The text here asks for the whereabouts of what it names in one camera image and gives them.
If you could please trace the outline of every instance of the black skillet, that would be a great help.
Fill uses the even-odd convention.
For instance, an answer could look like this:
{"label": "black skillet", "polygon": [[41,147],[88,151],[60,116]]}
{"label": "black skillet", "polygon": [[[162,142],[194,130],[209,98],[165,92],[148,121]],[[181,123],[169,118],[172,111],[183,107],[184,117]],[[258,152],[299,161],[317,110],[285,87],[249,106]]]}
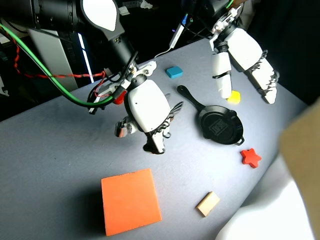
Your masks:
{"label": "black skillet", "polygon": [[198,118],[206,139],[226,145],[240,146],[244,143],[244,128],[235,111],[223,106],[204,106],[183,85],[178,86],[176,90],[192,102],[199,111]]}

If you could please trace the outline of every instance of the blue block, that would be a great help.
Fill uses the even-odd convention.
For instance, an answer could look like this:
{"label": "blue block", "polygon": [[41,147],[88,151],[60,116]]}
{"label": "blue block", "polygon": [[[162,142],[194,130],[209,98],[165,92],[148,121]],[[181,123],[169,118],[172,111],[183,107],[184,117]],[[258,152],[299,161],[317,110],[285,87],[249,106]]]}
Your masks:
{"label": "blue block", "polygon": [[184,74],[184,71],[178,66],[170,67],[165,72],[171,79],[181,77]]}

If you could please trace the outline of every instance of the black curtain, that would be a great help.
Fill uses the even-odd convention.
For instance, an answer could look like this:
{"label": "black curtain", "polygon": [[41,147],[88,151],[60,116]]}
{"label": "black curtain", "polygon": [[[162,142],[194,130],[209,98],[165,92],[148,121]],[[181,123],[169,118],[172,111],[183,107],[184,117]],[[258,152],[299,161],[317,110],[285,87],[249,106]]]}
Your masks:
{"label": "black curtain", "polygon": [[262,0],[248,29],[280,72],[279,83],[312,104],[320,96],[320,2]]}

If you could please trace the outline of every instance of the white light strip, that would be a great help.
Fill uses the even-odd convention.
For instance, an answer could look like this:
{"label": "white light strip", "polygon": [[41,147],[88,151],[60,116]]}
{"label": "white light strip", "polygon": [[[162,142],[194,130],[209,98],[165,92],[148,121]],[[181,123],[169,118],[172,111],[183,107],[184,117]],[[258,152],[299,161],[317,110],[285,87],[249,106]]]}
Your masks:
{"label": "white light strip", "polygon": [[82,52],[83,52],[83,56],[84,56],[84,60],[85,60],[85,64],[86,64],[86,68],[88,69],[88,73],[90,75],[90,79],[91,79],[91,83],[94,83],[94,78],[92,77],[92,72],[91,72],[91,68],[90,68],[90,64],[89,64],[89,60],[88,60],[88,56],[85,49],[85,44],[84,44],[84,40],[82,39],[82,36],[80,33],[78,33],[79,36],[79,40],[80,40],[80,45],[83,48]]}

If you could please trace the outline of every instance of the pan logo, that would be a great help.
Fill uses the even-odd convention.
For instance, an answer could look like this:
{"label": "pan logo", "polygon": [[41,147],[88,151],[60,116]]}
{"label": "pan logo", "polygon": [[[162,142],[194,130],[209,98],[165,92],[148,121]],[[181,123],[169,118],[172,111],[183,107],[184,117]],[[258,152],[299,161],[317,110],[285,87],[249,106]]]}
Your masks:
{"label": "pan logo", "polygon": [[213,124],[211,124],[211,126],[209,126],[209,130],[213,132],[215,136],[219,136],[227,127],[228,124],[219,118]]}

